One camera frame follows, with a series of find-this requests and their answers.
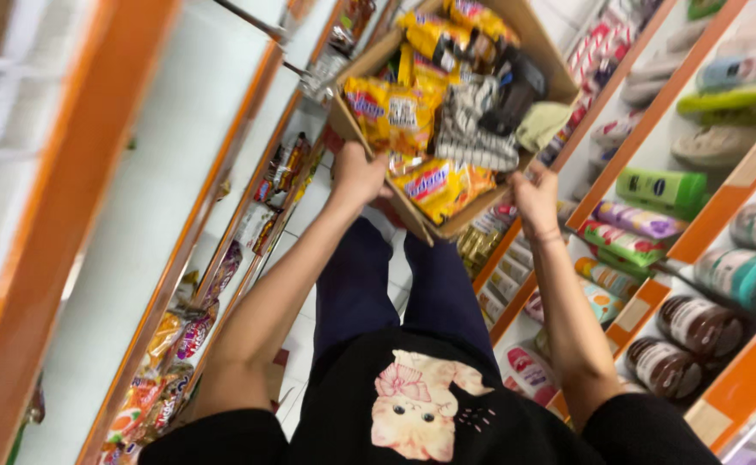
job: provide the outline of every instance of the black and white striped fabric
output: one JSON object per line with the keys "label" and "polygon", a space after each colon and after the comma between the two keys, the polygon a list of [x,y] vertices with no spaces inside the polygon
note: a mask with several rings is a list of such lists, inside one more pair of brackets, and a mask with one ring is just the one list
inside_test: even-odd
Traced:
{"label": "black and white striped fabric", "polygon": [[478,76],[473,82],[449,87],[441,106],[436,157],[496,171],[517,168],[515,136],[496,136],[478,126],[481,115],[495,104],[497,93],[498,80],[494,76]]}

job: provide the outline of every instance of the open cardboard box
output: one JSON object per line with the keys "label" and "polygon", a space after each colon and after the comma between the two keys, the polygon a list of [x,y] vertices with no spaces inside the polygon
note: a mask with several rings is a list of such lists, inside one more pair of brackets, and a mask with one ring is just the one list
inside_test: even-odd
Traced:
{"label": "open cardboard box", "polygon": [[[551,76],[547,100],[572,104],[579,95],[579,88],[570,76],[565,62],[562,60],[559,50],[547,36],[544,27],[541,26],[536,14],[527,0],[479,0],[504,19],[507,26],[512,28],[521,39],[520,48],[528,53],[545,73]],[[417,8],[419,12],[442,13],[442,0],[425,0]],[[404,41],[404,32],[395,27],[383,39],[374,44],[356,60],[349,64],[337,76],[336,83],[342,89],[343,83],[351,76],[371,76],[386,64],[395,51]],[[328,123],[331,128],[347,141],[359,141],[366,147],[366,153],[370,158],[374,157],[372,149],[364,139],[363,133],[357,121],[349,112],[349,107],[343,100],[340,92],[336,93],[331,104]],[[519,170],[524,171],[534,154],[521,153]],[[404,192],[389,181],[386,184],[393,190],[390,203],[404,221],[407,229],[418,238],[433,244],[432,238],[455,238],[462,233],[470,221],[479,213],[492,207],[504,196],[508,188],[499,185],[481,196],[478,196],[461,211],[453,215],[445,223],[436,226],[407,198]]]}

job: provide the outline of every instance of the black t-shirt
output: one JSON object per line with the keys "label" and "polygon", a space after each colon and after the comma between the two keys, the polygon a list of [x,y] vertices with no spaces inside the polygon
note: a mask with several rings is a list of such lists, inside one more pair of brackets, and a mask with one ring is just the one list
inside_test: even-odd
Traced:
{"label": "black t-shirt", "polygon": [[719,463],[668,403],[617,396],[578,436],[502,384],[460,341],[386,329],[312,369],[288,443],[268,410],[201,418],[148,445],[141,465],[192,463]]}

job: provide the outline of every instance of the navy pants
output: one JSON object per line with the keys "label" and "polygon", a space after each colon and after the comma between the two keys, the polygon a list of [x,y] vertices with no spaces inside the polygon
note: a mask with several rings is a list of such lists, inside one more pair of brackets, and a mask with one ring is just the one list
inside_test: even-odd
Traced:
{"label": "navy pants", "polygon": [[[408,233],[404,252],[413,271],[404,328],[462,338],[495,366],[489,333],[455,244],[436,242],[431,248]],[[315,360],[337,343],[401,325],[387,296],[390,258],[392,248],[378,229],[364,217],[355,220],[318,278]]]}

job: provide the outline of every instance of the cat print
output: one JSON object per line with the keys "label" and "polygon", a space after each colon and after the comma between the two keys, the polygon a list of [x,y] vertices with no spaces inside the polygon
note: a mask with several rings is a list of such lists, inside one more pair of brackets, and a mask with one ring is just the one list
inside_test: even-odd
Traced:
{"label": "cat print", "polygon": [[493,388],[481,373],[463,363],[393,350],[395,362],[375,378],[378,399],[372,405],[372,444],[391,448],[407,459],[449,462],[455,443],[458,401],[450,384],[473,396]]}

